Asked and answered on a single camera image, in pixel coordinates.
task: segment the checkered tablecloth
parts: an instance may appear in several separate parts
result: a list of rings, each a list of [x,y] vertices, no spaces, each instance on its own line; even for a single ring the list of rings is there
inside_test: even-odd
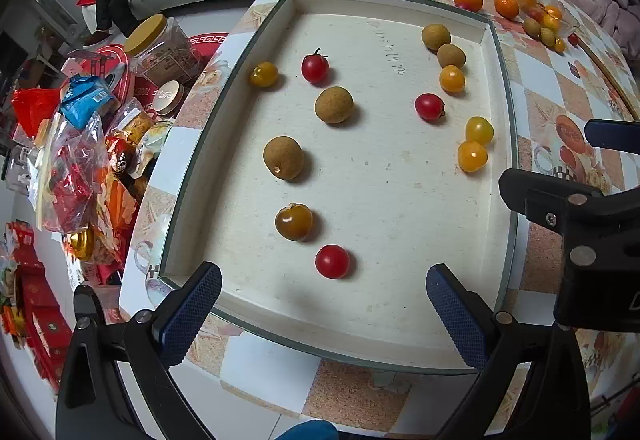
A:
[[[157,303],[166,292],[156,279],[146,282],[147,265],[160,256],[191,153],[230,70],[277,1],[255,1],[211,59],[178,115],[149,182],[127,258],[120,306],[129,315]],[[452,4],[452,0],[437,1]],[[571,4],[566,7],[580,20],[582,40],[640,111],[636,84],[617,44],[583,12]],[[638,185],[638,157],[595,150],[584,142],[583,127],[590,118],[630,120],[623,102],[589,57],[570,45],[563,55],[549,51],[524,35],[520,23],[496,14],[494,0],[484,0],[481,12],[494,21],[507,63],[520,167],[549,174],[556,171],[606,193]],[[518,320],[553,322],[560,246],[555,234],[519,220],[504,301],[504,308]],[[615,389],[638,363],[640,346],[635,336],[587,330],[578,330],[577,335],[594,398]],[[398,438],[435,434],[474,379],[473,375],[380,373],[321,359],[271,343],[212,315],[188,357],[219,378],[225,389],[261,406],[301,418],[324,418],[345,430]],[[506,423],[525,373],[526,369],[517,370],[492,430]]]

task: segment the blue gripper pad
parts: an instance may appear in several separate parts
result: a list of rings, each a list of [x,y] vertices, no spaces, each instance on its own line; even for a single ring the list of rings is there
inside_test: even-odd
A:
[[[468,292],[443,264],[427,272],[427,295],[465,364],[482,370],[489,360],[487,337],[463,297]]]
[[[166,368],[180,364],[222,290],[222,274],[213,263],[202,263],[185,285],[158,307],[154,322],[156,349]]]

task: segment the tray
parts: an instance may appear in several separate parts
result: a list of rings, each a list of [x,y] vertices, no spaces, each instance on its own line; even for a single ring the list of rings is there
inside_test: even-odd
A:
[[[440,66],[420,39],[443,23],[466,53],[466,91],[444,93]],[[330,83],[314,87],[300,64],[328,55]],[[283,77],[254,89],[264,60]],[[498,39],[485,17],[429,0],[280,0],[242,53],[204,127],[178,194],[160,278],[181,286],[201,261],[222,269],[213,313],[254,334],[323,357],[381,369],[462,373],[425,293],[427,269],[446,263],[489,306],[510,274],[515,216],[498,193],[517,164],[511,93]],[[314,112],[329,85],[356,103],[338,127]],[[446,119],[422,121],[415,98],[436,92]],[[466,120],[495,129],[489,162],[474,175],[457,166]],[[273,137],[300,143],[306,166],[280,181],[262,161]],[[289,203],[314,211],[308,241],[274,227]],[[321,277],[321,246],[347,249],[355,263],[342,280]]]

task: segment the plastic jar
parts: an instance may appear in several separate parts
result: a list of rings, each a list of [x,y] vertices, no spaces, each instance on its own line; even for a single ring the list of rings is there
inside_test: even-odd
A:
[[[144,76],[158,87],[170,80],[187,84],[204,68],[200,54],[175,19],[162,14],[138,26],[125,42],[124,51],[133,60],[135,76]]]

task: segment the shoe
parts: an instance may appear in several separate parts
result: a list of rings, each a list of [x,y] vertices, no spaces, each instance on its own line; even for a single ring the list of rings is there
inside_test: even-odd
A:
[[[94,33],[84,38],[82,41],[83,46],[93,46],[94,44],[99,44],[104,41],[104,39],[108,39],[111,37],[109,32],[103,32],[102,30],[96,30]]]

